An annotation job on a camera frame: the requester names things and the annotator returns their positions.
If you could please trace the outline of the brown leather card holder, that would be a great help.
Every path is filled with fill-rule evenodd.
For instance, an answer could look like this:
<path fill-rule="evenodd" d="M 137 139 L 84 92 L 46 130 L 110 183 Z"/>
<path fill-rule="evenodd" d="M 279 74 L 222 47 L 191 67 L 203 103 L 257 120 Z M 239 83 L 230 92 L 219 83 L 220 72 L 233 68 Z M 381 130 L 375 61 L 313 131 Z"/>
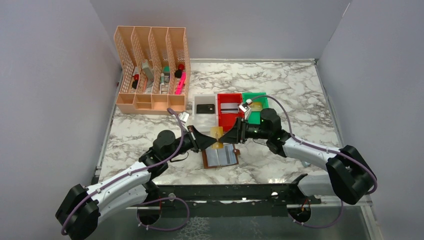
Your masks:
<path fill-rule="evenodd" d="M 203 167 L 205 169 L 222 168 L 239 164 L 240 150 L 234 144 L 225 144 L 223 148 L 208 147 L 202 152 Z"/>

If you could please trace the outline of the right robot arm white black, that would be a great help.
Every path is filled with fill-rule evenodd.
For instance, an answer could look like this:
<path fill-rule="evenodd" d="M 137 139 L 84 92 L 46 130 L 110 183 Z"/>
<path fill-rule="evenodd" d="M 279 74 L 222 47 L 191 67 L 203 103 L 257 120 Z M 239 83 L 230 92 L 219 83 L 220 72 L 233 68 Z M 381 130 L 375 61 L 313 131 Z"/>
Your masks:
<path fill-rule="evenodd" d="M 272 108 L 260 112 L 258 124 L 238 117 L 219 141 L 241 144 L 248 139 L 264 139 L 272 153 L 305 161 L 326 171 L 321 175 L 298 177 L 293 183 L 298 195 L 337 196 L 344 203 L 355 205 L 375 185 L 376 176 L 355 147 L 324 147 L 295 138 L 282 129 L 281 119 Z"/>

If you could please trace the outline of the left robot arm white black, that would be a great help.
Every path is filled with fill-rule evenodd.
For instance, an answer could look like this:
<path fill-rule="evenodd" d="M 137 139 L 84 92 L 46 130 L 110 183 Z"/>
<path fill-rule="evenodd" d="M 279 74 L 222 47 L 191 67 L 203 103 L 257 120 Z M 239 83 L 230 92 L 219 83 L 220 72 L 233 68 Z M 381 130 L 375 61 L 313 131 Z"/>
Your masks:
<path fill-rule="evenodd" d="M 194 126 L 181 131 L 176 138 L 171 130 L 161 131 L 138 161 L 126 170 L 88 187 L 73 186 L 55 213 L 61 234 L 72 240 L 84 240 L 109 216 L 143 202 L 148 196 L 144 186 L 160 176 L 168 161 L 187 151 L 199 152 L 217 140 L 200 133 Z"/>

